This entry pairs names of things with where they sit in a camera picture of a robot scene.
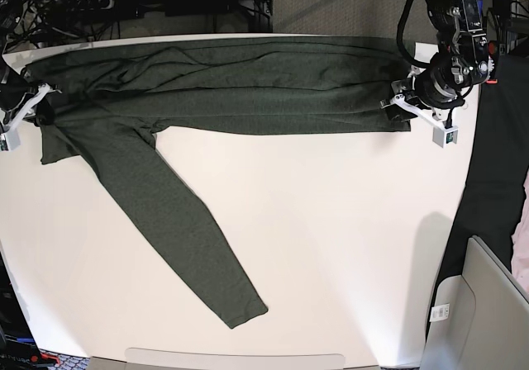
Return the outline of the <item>green long-sleeve T-shirt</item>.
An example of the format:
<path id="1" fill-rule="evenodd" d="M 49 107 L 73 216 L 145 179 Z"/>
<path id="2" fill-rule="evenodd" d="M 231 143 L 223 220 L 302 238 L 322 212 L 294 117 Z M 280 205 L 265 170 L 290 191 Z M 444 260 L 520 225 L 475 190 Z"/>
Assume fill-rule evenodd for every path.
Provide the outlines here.
<path id="1" fill-rule="evenodd" d="M 79 156 L 161 258 L 228 327 L 267 306 L 203 201 L 164 161 L 170 127 L 241 135 L 406 132 L 383 110 L 409 67 L 390 40 L 295 36 L 76 50 L 28 64 L 56 86 L 43 164 Z"/>

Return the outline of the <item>red clamp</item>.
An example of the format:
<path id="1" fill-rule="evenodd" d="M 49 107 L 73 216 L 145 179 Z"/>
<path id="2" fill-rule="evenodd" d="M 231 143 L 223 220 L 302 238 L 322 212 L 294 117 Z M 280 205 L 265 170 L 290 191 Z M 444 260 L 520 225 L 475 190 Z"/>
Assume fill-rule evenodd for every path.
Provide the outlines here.
<path id="1" fill-rule="evenodd" d="M 490 40 L 488 42 L 488 55 L 489 55 L 488 79 L 486 83 L 496 84 L 498 82 L 496 75 L 497 75 L 497 68 L 498 68 L 499 55 L 500 55 L 500 46 L 496 40 Z"/>

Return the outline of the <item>dark grey cloth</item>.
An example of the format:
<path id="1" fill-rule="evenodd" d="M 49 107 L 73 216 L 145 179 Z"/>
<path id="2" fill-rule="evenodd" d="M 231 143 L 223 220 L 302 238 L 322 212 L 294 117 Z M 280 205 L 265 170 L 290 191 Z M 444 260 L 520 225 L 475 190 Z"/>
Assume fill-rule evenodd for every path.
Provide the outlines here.
<path id="1" fill-rule="evenodd" d="M 528 173 L 528 60 L 504 55 L 497 83 L 481 88 L 474 144 L 460 204 L 436 279 L 462 273 L 467 241 L 477 235 L 509 268 Z"/>

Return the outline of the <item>black power strip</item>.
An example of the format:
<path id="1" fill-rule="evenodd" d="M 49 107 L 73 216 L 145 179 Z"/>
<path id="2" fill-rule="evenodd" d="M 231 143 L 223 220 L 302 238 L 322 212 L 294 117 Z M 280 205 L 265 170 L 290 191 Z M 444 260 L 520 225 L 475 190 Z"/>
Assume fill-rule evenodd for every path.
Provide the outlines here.
<path id="1" fill-rule="evenodd" d="M 115 0 L 51 0 L 46 6 L 67 12 L 98 12 L 113 9 Z"/>

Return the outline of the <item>white barcode label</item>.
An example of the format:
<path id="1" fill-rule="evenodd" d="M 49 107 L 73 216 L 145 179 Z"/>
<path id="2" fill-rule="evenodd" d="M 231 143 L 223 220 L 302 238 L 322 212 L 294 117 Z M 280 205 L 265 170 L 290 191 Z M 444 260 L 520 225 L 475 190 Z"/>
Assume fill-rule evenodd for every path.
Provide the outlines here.
<path id="1" fill-rule="evenodd" d="M 450 305 L 443 304 L 431 308 L 429 321 L 431 323 L 447 320 L 450 315 Z"/>

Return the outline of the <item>grey plastic bin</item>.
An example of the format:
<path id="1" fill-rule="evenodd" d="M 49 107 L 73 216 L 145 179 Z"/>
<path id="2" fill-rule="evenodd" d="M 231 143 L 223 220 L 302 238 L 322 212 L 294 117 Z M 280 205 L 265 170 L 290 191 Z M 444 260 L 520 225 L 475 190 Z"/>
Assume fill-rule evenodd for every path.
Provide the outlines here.
<path id="1" fill-rule="evenodd" d="M 447 320 L 431 323 L 421 369 L 527 369 L 528 295 L 477 236 L 468 240 L 462 274 L 438 289 Z"/>

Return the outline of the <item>black box with red logo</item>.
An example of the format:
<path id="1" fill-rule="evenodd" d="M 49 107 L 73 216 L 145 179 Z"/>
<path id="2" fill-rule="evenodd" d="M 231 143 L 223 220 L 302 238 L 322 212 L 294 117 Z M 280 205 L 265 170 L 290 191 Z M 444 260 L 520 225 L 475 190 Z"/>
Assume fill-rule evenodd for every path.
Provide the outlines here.
<path id="1" fill-rule="evenodd" d="M 50 369 L 60 365 L 42 352 L 29 329 L 7 268 L 1 260 L 1 369 Z"/>

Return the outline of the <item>black table leg frame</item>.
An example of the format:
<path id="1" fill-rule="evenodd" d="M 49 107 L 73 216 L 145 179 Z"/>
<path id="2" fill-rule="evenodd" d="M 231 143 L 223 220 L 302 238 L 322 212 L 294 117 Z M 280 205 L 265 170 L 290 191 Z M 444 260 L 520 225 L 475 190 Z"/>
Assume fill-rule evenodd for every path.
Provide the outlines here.
<path id="1" fill-rule="evenodd" d="M 249 32 L 274 32 L 274 0 L 240 0 L 238 10 L 247 20 Z"/>

